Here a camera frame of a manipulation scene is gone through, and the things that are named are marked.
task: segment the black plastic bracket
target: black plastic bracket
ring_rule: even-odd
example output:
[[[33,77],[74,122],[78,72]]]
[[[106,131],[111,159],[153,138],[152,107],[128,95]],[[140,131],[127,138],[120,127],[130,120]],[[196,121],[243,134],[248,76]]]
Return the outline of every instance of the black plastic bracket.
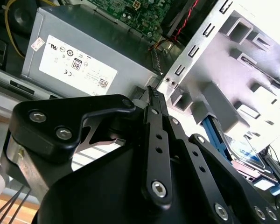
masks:
[[[220,191],[228,195],[233,212],[241,223],[280,224],[277,211],[203,136],[193,134],[189,142],[195,144],[202,152]],[[269,211],[274,212],[275,219]]]
[[[13,139],[48,161],[68,161],[81,141],[83,121],[91,117],[114,117],[135,111],[135,105],[122,95],[81,97],[28,101],[15,106],[9,124]],[[29,116],[41,112],[44,122],[34,122]],[[62,140],[56,135],[60,127],[71,132],[71,138]]]
[[[163,115],[159,97],[164,97],[156,89],[148,87],[150,106],[144,111],[144,197],[156,208],[167,210],[172,202],[172,183],[170,171],[170,155],[168,134],[163,130]]]

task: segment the white surface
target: white surface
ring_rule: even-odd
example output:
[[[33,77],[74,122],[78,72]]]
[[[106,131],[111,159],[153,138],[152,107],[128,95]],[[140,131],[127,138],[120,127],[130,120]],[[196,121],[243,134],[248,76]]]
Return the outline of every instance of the white surface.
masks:
[[[280,0],[238,0],[236,11],[280,44]]]
[[[44,45],[45,41],[42,40],[42,38],[37,38],[36,41],[31,45],[32,49],[34,51],[38,51],[39,48],[41,48],[42,45]]]
[[[105,95],[117,71],[49,35],[39,70],[91,96]]]

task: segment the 80 plus logo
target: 80 plus logo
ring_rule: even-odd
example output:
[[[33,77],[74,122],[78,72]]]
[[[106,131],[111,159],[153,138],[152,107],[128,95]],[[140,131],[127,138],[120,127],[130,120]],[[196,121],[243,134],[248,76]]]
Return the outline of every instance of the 80 plus logo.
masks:
[[[81,64],[82,64],[82,61],[75,58],[74,61],[73,61],[73,64],[71,65],[72,68],[76,69],[76,70],[79,70],[80,67],[81,67]]]

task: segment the power supply label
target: power supply label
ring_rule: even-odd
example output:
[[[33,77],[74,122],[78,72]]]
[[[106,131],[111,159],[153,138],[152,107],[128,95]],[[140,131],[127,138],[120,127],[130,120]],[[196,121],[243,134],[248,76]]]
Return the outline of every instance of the power supply label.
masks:
[[[89,95],[105,95],[117,71],[49,35],[39,70]]]

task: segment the motherboard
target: motherboard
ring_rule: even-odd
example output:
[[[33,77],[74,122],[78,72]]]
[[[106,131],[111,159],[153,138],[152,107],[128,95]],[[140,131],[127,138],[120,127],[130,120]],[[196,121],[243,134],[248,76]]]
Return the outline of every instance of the motherboard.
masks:
[[[88,0],[151,41],[161,38],[161,23],[174,0]]]

